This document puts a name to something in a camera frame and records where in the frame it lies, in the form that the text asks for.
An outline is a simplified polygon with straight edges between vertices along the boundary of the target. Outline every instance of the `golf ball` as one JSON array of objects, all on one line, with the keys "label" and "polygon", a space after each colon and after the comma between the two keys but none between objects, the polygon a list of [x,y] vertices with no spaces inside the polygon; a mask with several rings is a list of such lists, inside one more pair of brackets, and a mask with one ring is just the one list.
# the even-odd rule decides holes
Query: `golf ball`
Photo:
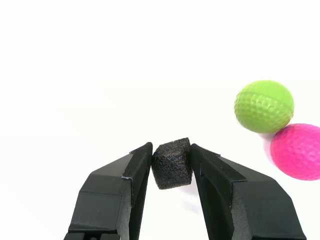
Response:
[{"label": "golf ball", "polygon": [[294,99],[282,84],[259,80],[245,86],[236,96],[234,113],[245,128],[256,133],[275,133],[294,115]]},{"label": "golf ball", "polygon": [[320,128],[292,124],[277,132],[270,145],[275,165],[300,180],[320,179]]}]

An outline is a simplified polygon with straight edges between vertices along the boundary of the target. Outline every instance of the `pink ball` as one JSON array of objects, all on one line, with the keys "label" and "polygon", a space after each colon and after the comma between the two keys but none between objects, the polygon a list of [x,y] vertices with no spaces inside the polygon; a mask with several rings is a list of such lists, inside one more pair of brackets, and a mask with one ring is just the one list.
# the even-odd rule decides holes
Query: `pink ball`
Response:
[{"label": "pink ball", "polygon": [[278,131],[270,146],[275,165],[300,180],[320,179],[320,127],[292,124]]}]

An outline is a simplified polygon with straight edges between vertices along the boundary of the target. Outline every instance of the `lime green golf ball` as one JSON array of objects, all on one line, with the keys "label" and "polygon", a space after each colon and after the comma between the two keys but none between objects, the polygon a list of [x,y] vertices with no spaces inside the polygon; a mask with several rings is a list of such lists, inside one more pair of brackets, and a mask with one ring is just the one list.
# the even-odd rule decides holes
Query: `lime green golf ball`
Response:
[{"label": "lime green golf ball", "polygon": [[272,80],[254,81],[236,96],[234,112],[245,128],[256,133],[274,133],[294,115],[294,99],[282,84]]}]

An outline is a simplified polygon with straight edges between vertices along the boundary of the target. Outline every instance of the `white background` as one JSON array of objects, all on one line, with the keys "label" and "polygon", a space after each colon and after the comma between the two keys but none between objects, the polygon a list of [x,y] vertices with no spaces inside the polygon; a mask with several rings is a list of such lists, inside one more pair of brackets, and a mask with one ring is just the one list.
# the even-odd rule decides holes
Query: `white background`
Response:
[{"label": "white background", "polygon": [[[129,151],[191,143],[275,178],[319,239],[320,181],[283,174],[234,100],[272,79],[293,123],[320,126],[318,1],[0,1],[0,229],[62,240],[93,170]],[[140,240],[208,239],[195,181],[158,190]]]}]

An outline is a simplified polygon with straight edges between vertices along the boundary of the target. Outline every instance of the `practice golf ball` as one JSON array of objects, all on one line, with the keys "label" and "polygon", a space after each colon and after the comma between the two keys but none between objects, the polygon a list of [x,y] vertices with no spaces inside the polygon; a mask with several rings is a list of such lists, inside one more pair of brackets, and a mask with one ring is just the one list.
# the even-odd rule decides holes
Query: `practice golf ball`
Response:
[{"label": "practice golf ball", "polygon": [[242,126],[256,133],[275,133],[294,115],[290,91],[273,80],[254,81],[236,96],[235,116]]},{"label": "practice golf ball", "polygon": [[270,152],[285,174],[300,180],[320,179],[320,127],[289,125],[274,135]]}]

